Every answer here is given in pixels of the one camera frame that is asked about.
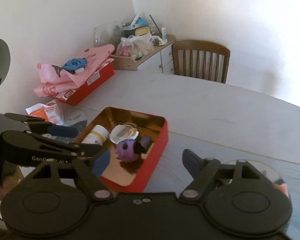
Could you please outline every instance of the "chair backrest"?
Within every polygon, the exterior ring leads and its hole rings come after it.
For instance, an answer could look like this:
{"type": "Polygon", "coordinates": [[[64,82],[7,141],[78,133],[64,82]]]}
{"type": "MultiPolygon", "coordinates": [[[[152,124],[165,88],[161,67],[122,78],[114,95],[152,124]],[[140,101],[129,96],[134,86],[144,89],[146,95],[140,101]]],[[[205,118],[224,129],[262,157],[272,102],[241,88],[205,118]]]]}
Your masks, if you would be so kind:
{"type": "Polygon", "coordinates": [[[172,45],[172,57],[175,75],[226,83],[230,50],[225,46],[210,41],[177,41],[172,45]]]}

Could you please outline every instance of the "pink plastic bag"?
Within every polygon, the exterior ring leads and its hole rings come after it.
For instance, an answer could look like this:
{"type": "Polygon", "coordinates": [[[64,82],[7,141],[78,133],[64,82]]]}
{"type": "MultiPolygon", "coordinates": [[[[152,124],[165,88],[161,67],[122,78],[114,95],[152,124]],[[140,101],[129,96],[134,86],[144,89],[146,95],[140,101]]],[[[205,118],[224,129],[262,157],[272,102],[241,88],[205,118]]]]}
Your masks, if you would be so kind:
{"type": "Polygon", "coordinates": [[[84,72],[80,74],[70,74],[64,69],[60,71],[57,66],[39,63],[37,67],[42,85],[35,88],[34,92],[38,97],[48,97],[82,86],[113,51],[114,46],[109,44],[79,52],[74,58],[87,59],[84,72]]]}

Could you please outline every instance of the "purple toy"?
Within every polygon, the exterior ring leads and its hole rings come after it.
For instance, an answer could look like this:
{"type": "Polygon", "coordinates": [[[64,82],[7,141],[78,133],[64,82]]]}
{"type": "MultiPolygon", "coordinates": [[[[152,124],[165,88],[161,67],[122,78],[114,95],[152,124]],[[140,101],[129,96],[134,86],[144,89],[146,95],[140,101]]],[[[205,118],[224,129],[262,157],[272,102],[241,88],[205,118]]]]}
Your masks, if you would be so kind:
{"type": "Polygon", "coordinates": [[[133,139],[124,140],[118,143],[115,153],[118,155],[116,159],[125,163],[132,163],[136,161],[141,153],[145,153],[145,148],[140,142],[133,139]]]}

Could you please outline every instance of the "yellow band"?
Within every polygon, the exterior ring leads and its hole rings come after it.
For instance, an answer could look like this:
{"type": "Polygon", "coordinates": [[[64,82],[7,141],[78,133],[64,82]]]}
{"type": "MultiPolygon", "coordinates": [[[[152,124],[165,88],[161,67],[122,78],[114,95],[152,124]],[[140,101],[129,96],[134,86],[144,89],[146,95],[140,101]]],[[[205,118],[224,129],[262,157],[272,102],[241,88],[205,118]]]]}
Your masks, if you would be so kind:
{"type": "Polygon", "coordinates": [[[106,140],[104,140],[103,136],[100,133],[98,133],[96,131],[91,131],[90,133],[92,133],[93,135],[97,136],[102,143],[104,143],[106,141],[106,140]]]}

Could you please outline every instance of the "red box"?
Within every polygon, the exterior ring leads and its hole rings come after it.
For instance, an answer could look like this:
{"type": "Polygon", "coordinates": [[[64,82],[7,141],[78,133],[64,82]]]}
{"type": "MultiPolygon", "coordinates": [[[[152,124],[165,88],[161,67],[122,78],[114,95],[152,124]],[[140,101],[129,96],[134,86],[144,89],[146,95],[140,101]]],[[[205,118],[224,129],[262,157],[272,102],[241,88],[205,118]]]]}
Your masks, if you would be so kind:
{"type": "Polygon", "coordinates": [[[73,90],[69,90],[64,92],[64,96],[62,98],[53,97],[54,99],[58,100],[59,102],[76,106],[80,103],[87,95],[89,95],[92,91],[94,91],[97,87],[107,81],[114,75],[113,65],[109,63],[98,72],[94,73],[91,77],[87,79],[87,81],[79,87],[75,92],[73,90]]]}
{"type": "Polygon", "coordinates": [[[118,124],[134,123],[140,136],[152,137],[152,143],[145,155],[133,163],[117,160],[114,144],[107,139],[102,147],[108,148],[110,164],[99,178],[110,190],[116,192],[143,192],[158,161],[168,143],[168,123],[161,116],[145,114],[115,107],[107,107],[80,133],[74,142],[80,143],[97,125],[102,125],[108,132],[118,124]]]}

